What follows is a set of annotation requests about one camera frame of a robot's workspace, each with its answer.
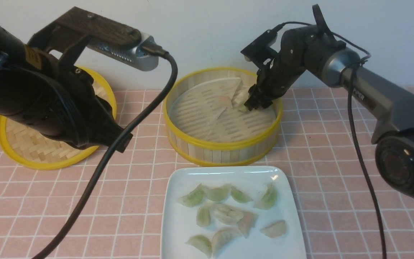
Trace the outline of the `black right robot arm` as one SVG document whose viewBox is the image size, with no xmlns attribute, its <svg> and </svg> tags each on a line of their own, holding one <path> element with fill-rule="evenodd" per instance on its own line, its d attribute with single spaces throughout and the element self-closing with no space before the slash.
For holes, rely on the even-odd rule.
<svg viewBox="0 0 414 259">
<path fill-rule="evenodd" d="M 375 162 L 390 187 L 414 199 L 414 94 L 362 66 L 348 41 L 328 28 L 306 24 L 285 31 L 280 50 L 271 44 L 283 25 L 265 31 L 241 53 L 258 67 L 248 110 L 268 108 L 306 71 L 328 87 L 342 87 L 376 119 Z"/>
</svg>

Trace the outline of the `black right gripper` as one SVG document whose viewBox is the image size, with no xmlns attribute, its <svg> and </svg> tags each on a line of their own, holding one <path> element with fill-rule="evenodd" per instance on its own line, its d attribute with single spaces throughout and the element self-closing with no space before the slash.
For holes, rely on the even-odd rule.
<svg viewBox="0 0 414 259">
<path fill-rule="evenodd" d="M 245 102 L 249 110 L 268 108 L 305 72 L 303 56 L 307 36 L 309 28 L 293 28 L 283 33 L 277 56 L 266 60 L 264 69 L 258 69 L 256 82 L 249 89 L 250 97 Z"/>
</svg>

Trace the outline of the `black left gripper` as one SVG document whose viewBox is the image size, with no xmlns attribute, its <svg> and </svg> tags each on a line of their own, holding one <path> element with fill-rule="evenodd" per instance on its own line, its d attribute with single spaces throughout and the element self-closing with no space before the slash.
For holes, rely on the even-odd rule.
<svg viewBox="0 0 414 259">
<path fill-rule="evenodd" d="M 108 82 L 90 69 L 60 68 L 49 86 L 54 100 L 45 117 L 45 136 L 75 149 L 114 146 L 124 152 L 133 135 L 116 122 L 114 93 Z"/>
</svg>

